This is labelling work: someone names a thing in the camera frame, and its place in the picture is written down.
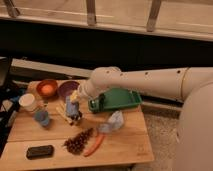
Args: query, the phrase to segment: white cup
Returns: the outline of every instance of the white cup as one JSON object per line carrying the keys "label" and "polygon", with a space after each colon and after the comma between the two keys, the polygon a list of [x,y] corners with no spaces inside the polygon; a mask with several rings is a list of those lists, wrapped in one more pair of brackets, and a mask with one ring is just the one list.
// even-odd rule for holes
{"label": "white cup", "polygon": [[29,112],[33,112],[38,106],[35,96],[31,93],[21,96],[19,99],[19,104]]}

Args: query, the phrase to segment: green dustpan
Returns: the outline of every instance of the green dustpan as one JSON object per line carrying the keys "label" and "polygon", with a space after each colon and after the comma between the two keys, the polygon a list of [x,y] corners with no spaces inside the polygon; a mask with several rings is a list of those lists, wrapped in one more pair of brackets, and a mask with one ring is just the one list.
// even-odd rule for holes
{"label": "green dustpan", "polygon": [[121,88],[113,88],[102,96],[88,102],[90,111],[114,111],[138,106],[142,102],[140,94]]}

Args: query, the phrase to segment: red bowl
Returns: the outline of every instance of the red bowl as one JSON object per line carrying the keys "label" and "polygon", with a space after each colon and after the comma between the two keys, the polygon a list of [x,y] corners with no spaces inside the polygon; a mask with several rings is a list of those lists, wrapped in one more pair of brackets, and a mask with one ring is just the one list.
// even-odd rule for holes
{"label": "red bowl", "polygon": [[57,89],[58,89],[58,83],[54,79],[42,80],[36,87],[38,94],[44,98],[49,98],[54,96]]}

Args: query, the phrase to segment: carrot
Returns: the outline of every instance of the carrot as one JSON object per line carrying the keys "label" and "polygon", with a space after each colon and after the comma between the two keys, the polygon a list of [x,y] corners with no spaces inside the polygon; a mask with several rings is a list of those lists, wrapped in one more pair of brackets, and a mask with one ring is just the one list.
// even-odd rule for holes
{"label": "carrot", "polygon": [[102,141],[104,140],[105,134],[99,133],[95,139],[95,143],[83,154],[84,157],[88,157],[93,154],[98,147],[101,145]]}

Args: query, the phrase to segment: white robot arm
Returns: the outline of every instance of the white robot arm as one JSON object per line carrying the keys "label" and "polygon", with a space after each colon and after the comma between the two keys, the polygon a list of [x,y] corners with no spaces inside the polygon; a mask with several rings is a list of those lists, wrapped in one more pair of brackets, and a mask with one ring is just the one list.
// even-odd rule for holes
{"label": "white robot arm", "polygon": [[79,86],[78,96],[93,99],[113,87],[184,102],[173,171],[213,170],[213,68],[134,72],[97,68]]}

